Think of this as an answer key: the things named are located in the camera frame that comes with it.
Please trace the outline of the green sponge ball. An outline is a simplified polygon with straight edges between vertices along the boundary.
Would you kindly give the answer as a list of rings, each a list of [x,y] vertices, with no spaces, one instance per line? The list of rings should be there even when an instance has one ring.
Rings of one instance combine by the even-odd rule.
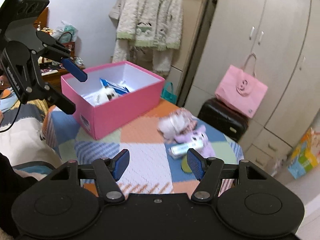
[[[192,170],[190,169],[186,158],[183,158],[181,161],[181,169],[184,173],[187,173],[187,174],[192,173]]]

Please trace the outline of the white brown plush toy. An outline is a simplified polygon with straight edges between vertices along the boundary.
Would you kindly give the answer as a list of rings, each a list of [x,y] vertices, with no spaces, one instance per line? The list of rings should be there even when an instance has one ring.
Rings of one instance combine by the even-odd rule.
[[[95,105],[102,105],[106,102],[112,101],[113,99],[118,98],[119,95],[111,87],[103,87],[98,90],[93,96]]]

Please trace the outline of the purple plush toy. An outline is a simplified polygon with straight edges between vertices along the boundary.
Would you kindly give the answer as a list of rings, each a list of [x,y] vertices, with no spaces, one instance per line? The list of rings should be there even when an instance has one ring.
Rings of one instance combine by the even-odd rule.
[[[216,157],[215,151],[206,135],[206,127],[204,125],[186,134],[177,135],[174,140],[179,144],[201,142],[202,147],[194,149],[204,158]]]

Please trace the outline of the white tissue pack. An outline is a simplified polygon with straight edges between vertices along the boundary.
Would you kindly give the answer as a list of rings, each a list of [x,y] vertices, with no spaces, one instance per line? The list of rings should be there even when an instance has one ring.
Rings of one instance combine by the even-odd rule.
[[[194,150],[202,150],[203,142],[202,141],[191,141],[183,144],[178,144],[169,148],[169,155],[174,159],[179,159],[184,157],[188,150],[193,148]]]

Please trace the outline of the blue wet wipes pack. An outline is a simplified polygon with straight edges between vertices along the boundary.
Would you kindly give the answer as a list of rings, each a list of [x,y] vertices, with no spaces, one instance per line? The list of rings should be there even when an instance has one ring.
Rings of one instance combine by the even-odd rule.
[[[109,95],[115,97],[116,95],[124,95],[129,93],[129,89],[125,86],[100,78],[102,88],[99,90],[100,95]]]

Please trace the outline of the white mesh bath pouf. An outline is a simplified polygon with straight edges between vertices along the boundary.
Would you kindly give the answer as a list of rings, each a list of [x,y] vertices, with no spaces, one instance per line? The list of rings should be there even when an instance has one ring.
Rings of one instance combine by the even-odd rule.
[[[191,132],[197,126],[195,117],[185,108],[179,108],[160,118],[157,130],[165,140],[174,140],[176,136]]]

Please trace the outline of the pink storage box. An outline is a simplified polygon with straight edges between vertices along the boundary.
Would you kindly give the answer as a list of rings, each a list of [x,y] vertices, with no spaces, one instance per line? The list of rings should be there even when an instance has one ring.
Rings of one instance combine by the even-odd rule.
[[[76,105],[73,118],[95,140],[101,139],[159,104],[165,80],[128,61],[84,70],[88,79],[79,82],[72,74],[61,76],[64,96]],[[94,106],[86,96],[101,88],[100,79],[123,85],[129,93]]]

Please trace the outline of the patchwork colourful table cloth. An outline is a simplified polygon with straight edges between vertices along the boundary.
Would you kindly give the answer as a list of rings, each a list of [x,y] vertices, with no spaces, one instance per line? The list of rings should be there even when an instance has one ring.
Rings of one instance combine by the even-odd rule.
[[[80,164],[91,164],[96,159],[113,158],[123,149],[129,150],[129,166],[118,181],[125,195],[191,195],[199,182],[193,174],[182,170],[179,159],[168,154],[173,144],[166,142],[157,130],[159,119],[177,109],[172,103],[161,100],[157,107],[143,116],[103,139],[94,140],[71,115],[52,106],[43,122],[42,137],[63,163],[75,159]]]

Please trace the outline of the black suitcase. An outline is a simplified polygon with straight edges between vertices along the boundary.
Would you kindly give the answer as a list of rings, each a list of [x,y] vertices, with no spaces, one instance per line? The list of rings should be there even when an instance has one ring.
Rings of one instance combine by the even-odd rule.
[[[205,101],[197,117],[235,142],[238,142],[248,129],[248,117],[227,107],[217,98]]]

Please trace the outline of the teal tote bag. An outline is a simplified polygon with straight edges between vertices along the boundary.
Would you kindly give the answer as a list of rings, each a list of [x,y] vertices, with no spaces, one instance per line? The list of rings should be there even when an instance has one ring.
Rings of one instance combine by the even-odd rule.
[[[161,98],[172,104],[176,104],[177,95],[174,93],[174,86],[172,82],[165,83],[161,92]]]

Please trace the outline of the pink paper shopping bag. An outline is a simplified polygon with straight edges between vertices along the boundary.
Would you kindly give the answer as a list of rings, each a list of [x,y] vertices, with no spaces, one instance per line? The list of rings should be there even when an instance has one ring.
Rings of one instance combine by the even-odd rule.
[[[248,74],[245,68],[245,64],[241,68],[229,66],[215,91],[215,97],[229,108],[251,119],[268,87],[256,78],[255,72]]]

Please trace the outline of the cream knitted cardigan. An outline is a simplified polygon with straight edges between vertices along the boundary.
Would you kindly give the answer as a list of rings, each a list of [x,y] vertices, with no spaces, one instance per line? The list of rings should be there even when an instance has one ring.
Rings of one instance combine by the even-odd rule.
[[[128,60],[132,48],[141,49],[152,53],[153,73],[167,78],[182,25],[183,0],[125,0],[112,61]]]

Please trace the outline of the colourful hanging paper bag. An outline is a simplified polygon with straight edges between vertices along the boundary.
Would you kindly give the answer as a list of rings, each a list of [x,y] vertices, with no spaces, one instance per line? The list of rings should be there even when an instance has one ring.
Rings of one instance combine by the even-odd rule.
[[[319,132],[310,127],[292,152],[288,171],[298,179],[319,165]]]

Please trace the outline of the beige wardrobe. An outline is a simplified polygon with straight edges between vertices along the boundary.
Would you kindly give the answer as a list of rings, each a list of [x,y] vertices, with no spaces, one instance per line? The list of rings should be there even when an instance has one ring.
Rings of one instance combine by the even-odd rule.
[[[217,0],[186,109],[198,114],[230,66],[268,87],[240,145],[273,172],[319,110],[319,0]]]

